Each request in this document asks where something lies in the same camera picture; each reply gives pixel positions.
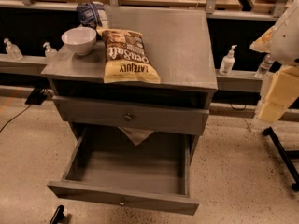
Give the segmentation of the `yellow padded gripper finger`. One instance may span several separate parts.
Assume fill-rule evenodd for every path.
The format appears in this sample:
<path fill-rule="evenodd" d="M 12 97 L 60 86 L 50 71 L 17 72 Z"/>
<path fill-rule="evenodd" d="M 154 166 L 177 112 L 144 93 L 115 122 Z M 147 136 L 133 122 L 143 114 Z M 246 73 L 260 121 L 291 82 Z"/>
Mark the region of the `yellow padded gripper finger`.
<path fill-rule="evenodd" d="M 278 121 L 299 97 L 299 69 L 282 66 L 263 81 L 256 118 L 263 122 Z"/>
<path fill-rule="evenodd" d="M 270 41 L 274 31 L 275 29 L 273 27 L 270 27 L 262 36 L 253 41 L 249 48 L 260 53 L 269 53 Z"/>

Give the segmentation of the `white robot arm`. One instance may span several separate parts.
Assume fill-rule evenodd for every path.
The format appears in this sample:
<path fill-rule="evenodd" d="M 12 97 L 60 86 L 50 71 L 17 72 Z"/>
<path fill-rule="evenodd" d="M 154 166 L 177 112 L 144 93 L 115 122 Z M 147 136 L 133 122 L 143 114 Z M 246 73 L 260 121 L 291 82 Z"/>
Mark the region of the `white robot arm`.
<path fill-rule="evenodd" d="M 273 123 L 299 98 L 299 0 L 294 0 L 276 23 L 251 43 L 251 50 L 268 53 L 281 64 L 261 87 L 255 118 Z"/>

